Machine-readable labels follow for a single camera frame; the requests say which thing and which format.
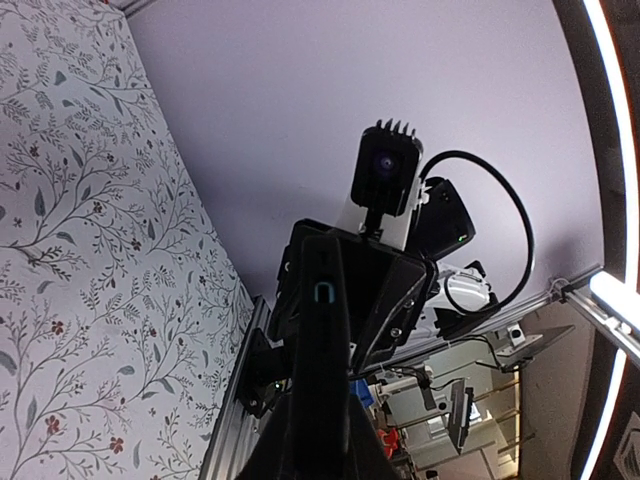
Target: camera lens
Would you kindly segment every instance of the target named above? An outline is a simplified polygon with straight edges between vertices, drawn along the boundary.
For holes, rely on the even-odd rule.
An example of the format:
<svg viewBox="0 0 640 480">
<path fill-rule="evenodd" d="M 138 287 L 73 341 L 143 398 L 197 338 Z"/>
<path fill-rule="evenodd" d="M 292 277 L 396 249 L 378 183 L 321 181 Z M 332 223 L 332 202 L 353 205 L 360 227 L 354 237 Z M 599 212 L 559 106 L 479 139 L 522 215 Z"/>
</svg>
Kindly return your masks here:
<svg viewBox="0 0 640 480">
<path fill-rule="evenodd" d="M 373 169 L 383 179 L 389 179 L 395 175 L 400 167 L 400 162 L 389 152 L 380 152 L 373 157 Z"/>
</svg>

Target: floral pattern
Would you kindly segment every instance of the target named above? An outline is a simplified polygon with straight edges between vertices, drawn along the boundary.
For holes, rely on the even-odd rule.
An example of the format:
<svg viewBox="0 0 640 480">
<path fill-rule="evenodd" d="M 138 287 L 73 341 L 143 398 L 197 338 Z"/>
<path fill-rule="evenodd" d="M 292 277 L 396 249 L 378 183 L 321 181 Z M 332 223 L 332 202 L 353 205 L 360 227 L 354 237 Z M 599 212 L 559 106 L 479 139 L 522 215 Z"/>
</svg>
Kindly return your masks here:
<svg viewBox="0 0 640 480">
<path fill-rule="evenodd" d="M 122 13 L 0 0 L 0 131 L 0 478 L 197 478 L 253 307 Z"/>
</svg>

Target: blue object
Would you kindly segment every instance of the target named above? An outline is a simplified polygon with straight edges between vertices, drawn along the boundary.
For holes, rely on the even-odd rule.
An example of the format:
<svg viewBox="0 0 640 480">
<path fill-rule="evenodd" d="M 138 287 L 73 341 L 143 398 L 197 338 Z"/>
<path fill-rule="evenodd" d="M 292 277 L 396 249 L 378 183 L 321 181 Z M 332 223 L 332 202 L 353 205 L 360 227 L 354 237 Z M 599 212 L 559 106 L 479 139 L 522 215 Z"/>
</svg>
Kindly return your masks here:
<svg viewBox="0 0 640 480">
<path fill-rule="evenodd" d="M 352 395 L 358 396 L 364 408 L 369 408 L 375 403 L 375 401 L 373 400 L 373 396 L 369 391 L 369 385 L 367 385 L 366 380 L 355 380 L 351 382 L 349 388 Z"/>
</svg>

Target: camera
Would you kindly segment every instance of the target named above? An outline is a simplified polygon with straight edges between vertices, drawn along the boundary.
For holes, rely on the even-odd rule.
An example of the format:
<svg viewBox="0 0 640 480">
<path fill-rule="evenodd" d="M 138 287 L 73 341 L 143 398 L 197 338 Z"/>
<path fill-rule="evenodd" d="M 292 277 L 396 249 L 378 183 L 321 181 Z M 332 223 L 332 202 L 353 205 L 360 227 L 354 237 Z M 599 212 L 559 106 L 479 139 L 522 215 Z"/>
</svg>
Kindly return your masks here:
<svg viewBox="0 0 640 480">
<path fill-rule="evenodd" d="M 351 200 L 379 214 L 397 217 L 405 212 L 420 158 L 422 144 L 409 125 L 382 121 L 362 134 Z"/>
</svg>

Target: red object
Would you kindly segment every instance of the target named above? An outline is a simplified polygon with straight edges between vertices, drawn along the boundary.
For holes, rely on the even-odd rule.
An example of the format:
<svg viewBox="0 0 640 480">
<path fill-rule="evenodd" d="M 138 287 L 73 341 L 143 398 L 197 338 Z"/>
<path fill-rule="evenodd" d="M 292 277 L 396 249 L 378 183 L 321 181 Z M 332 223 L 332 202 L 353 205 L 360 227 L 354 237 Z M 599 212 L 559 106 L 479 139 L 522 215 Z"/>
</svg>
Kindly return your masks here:
<svg viewBox="0 0 640 480">
<path fill-rule="evenodd" d="M 392 428 L 389 433 L 384 430 L 378 430 L 378 437 L 380 437 L 380 441 L 382 442 L 382 447 L 384 448 L 384 453 L 387 455 L 387 458 L 391 458 L 393 456 L 393 452 L 398 449 L 398 440 L 400 440 L 398 431 L 395 428 Z"/>
</svg>

